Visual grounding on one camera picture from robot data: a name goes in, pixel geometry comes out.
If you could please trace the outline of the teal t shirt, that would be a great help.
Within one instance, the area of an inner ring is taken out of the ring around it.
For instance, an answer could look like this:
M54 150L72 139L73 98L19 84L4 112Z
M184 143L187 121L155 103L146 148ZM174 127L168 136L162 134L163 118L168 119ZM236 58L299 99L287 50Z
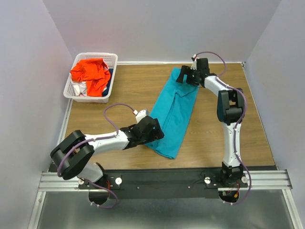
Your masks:
M197 87L176 82L180 71L173 68L150 112L152 118L158 119L164 137L146 146L169 159L175 159L178 155L198 94Z

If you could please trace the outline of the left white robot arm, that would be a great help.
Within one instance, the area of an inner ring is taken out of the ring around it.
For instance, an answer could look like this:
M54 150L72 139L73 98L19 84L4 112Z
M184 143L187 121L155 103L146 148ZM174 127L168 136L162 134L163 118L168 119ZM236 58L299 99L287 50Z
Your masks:
M99 163L90 163L94 154L125 150L162 138L164 133L158 119L147 115L138 123L112 133L85 135L81 130L73 131L51 151L50 157L58 176L64 180L78 177L96 183L105 172Z

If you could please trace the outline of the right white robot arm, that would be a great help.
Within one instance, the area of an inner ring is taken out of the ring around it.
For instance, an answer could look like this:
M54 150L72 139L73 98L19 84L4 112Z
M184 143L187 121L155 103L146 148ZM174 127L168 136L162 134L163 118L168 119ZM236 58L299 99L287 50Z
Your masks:
M240 156L240 129L245 115L245 98L241 89L233 88L211 73L207 58L192 57L192 65L181 67L177 83L201 86L217 96L217 118L224 130L224 159L220 182L233 184L244 174Z

